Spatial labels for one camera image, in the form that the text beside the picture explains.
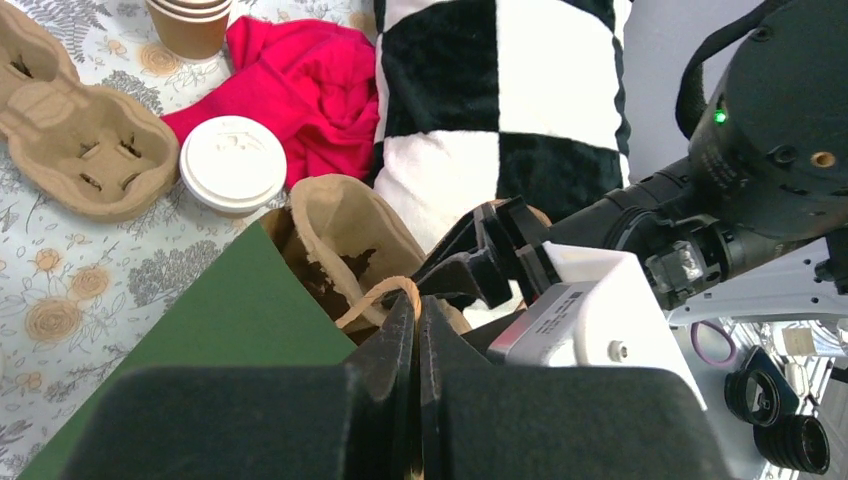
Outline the brown paper coffee cup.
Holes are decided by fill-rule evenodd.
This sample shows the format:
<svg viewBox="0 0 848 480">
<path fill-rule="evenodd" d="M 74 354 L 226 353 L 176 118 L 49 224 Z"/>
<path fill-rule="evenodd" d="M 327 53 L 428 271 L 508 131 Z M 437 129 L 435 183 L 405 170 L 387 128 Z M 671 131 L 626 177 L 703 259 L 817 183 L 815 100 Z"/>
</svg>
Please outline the brown paper coffee cup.
<svg viewBox="0 0 848 480">
<path fill-rule="evenodd" d="M 263 208 L 282 192 L 287 177 L 280 141 L 242 116 L 211 118 L 192 129 L 182 145 L 179 168 L 197 200 L 231 216 Z"/>
</svg>

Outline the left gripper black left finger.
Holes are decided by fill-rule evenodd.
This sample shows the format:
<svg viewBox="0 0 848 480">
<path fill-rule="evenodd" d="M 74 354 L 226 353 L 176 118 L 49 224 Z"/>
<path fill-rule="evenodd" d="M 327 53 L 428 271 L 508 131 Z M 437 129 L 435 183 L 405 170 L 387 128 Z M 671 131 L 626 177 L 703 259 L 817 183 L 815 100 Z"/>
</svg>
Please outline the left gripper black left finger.
<svg viewBox="0 0 848 480">
<path fill-rule="evenodd" d="M 365 395 L 350 427 L 352 479 L 411 479 L 420 465 L 420 386 L 415 314 L 399 297 L 381 328 L 345 363 Z"/>
</svg>

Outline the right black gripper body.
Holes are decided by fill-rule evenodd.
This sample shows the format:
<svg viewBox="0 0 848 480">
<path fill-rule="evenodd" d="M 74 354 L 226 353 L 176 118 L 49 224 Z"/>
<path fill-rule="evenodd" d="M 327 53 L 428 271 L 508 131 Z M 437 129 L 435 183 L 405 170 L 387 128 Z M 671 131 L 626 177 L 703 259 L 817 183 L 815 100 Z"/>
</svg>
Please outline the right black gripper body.
<svg viewBox="0 0 848 480">
<path fill-rule="evenodd" d="M 485 202 L 463 215 L 411 276 L 419 291 L 458 309 L 513 298 L 532 304 L 561 281 L 543 244 L 557 224 L 522 197 Z"/>
</svg>

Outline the stack of brown paper cups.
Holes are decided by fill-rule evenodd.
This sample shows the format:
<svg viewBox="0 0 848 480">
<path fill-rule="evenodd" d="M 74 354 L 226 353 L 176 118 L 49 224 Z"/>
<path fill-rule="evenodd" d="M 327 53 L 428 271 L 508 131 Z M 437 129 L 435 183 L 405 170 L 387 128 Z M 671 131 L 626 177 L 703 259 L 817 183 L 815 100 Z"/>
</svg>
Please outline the stack of brown paper cups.
<svg viewBox="0 0 848 480">
<path fill-rule="evenodd" d="M 232 1 L 205 6 L 201 2 L 177 5 L 171 1 L 147 1 L 151 20 L 161 43 L 176 56 L 205 61 L 222 48 Z"/>
</svg>

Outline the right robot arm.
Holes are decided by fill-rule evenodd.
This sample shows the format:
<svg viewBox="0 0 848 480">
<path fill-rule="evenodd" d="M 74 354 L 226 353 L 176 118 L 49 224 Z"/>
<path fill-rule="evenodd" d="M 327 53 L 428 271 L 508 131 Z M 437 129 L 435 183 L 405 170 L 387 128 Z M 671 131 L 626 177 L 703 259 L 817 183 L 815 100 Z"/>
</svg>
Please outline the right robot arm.
<svg viewBox="0 0 848 480">
<path fill-rule="evenodd" d="M 847 5 L 765 1 L 710 35 L 677 101 L 687 155 L 551 226 L 515 198 L 466 214 L 414 273 L 465 307 L 596 284 L 660 313 L 817 241 L 804 278 L 744 282 L 725 314 L 847 307 Z"/>
</svg>

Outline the brown cardboard cup carrier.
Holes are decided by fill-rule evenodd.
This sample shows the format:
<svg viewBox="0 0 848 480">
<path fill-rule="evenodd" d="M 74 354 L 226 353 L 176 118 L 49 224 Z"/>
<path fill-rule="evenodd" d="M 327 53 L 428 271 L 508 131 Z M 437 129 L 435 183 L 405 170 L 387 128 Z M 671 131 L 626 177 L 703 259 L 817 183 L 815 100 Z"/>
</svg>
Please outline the brown cardboard cup carrier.
<svg viewBox="0 0 848 480">
<path fill-rule="evenodd" d="M 179 144 L 131 96 L 84 85 L 60 42 L 1 4 L 1 139 L 23 176 L 68 210 L 118 223 L 175 183 Z"/>
</svg>

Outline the green brown paper bag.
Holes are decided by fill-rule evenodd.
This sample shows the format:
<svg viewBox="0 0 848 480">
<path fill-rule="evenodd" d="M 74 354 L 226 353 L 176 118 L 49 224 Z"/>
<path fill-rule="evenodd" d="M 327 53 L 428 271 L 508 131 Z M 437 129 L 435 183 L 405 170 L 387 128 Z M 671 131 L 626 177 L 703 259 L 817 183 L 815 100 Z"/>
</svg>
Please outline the green brown paper bag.
<svg viewBox="0 0 848 480">
<path fill-rule="evenodd" d="M 337 327 L 292 272 L 282 255 L 293 227 L 286 206 L 267 212 L 240 234 L 182 293 L 133 347 L 107 346 L 102 365 L 86 364 L 47 389 L 63 399 L 90 382 L 95 390 L 74 407 L 68 421 L 34 451 L 24 479 L 55 479 L 69 458 L 105 389 L 121 375 L 152 366 L 269 366 L 325 364 L 340 360 L 355 339 L 385 319 L 368 308 Z"/>
</svg>

